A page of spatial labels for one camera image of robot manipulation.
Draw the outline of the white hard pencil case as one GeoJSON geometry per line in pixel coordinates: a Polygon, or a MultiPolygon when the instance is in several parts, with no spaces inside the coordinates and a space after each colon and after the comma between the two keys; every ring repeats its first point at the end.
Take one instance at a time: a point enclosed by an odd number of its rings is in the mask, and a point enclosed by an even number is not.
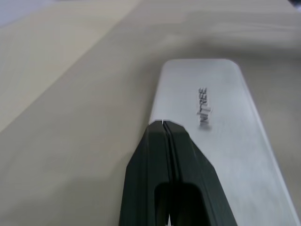
{"type": "Polygon", "coordinates": [[[161,119],[182,125],[212,163],[238,226],[301,226],[236,63],[167,61],[150,116],[161,119]]]}

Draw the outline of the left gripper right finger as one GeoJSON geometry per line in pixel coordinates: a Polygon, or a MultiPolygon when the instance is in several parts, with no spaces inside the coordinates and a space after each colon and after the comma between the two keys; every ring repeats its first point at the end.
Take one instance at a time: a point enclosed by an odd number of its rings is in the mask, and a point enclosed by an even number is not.
{"type": "Polygon", "coordinates": [[[238,226],[210,161],[186,129],[165,121],[174,170],[172,226],[238,226]]]}

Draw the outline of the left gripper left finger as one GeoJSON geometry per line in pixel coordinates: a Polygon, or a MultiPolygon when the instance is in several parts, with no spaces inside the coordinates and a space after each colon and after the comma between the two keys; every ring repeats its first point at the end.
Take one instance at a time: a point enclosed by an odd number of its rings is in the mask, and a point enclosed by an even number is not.
{"type": "Polygon", "coordinates": [[[162,121],[149,124],[125,173],[119,226],[157,226],[158,193],[170,181],[162,121]]]}

